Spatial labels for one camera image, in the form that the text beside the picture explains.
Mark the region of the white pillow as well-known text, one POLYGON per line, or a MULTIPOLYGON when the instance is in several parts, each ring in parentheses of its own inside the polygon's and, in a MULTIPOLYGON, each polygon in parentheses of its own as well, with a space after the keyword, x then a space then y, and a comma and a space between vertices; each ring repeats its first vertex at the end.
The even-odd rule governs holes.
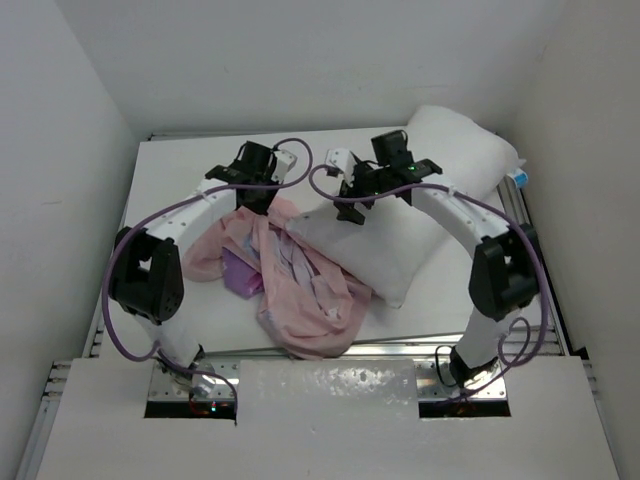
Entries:
MULTIPOLYGON (((510 143, 445 107, 419 107, 406 132, 414 156, 434 161, 459 190, 481 200, 522 165, 510 143)), ((372 288, 389 307, 401 307, 446 231, 395 197, 377 201, 362 226, 339 221, 337 214, 325 202, 289 220, 286 231, 372 288)))

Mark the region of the pink printed pillowcase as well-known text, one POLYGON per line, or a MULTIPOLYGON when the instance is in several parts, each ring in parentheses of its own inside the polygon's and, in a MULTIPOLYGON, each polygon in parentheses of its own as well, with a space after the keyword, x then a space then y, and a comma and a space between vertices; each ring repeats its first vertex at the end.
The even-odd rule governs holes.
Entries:
POLYGON ((244 207, 224 216, 184 254, 183 273, 218 280, 232 271, 223 254, 235 255, 261 275, 257 321, 276 346, 303 359, 338 357, 359 333, 372 289, 286 231, 299 214, 278 197, 265 216, 244 207))

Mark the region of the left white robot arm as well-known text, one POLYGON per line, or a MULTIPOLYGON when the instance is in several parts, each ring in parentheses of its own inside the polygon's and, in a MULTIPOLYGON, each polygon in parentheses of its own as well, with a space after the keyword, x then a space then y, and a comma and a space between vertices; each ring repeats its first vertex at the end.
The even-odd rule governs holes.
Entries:
POLYGON ((265 215, 297 157, 247 141, 230 165, 217 165, 187 199, 116 237, 108 297, 134 316, 153 352, 181 369, 201 347, 178 313, 185 294, 181 260, 215 222, 244 207, 265 215))

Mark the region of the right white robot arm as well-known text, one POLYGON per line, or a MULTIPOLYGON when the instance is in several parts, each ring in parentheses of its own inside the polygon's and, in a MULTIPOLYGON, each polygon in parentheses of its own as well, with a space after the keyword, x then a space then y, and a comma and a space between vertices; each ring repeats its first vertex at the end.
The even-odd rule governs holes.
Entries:
POLYGON ((341 180, 333 199, 337 218, 363 225, 376 201, 395 196, 435 220, 469 254, 473 310, 449 355, 450 375, 463 387, 499 361, 503 322, 517 320, 544 293, 537 233, 463 193, 433 160, 415 159, 404 131, 379 135, 371 143, 372 161, 348 149, 326 155, 328 175, 341 180))

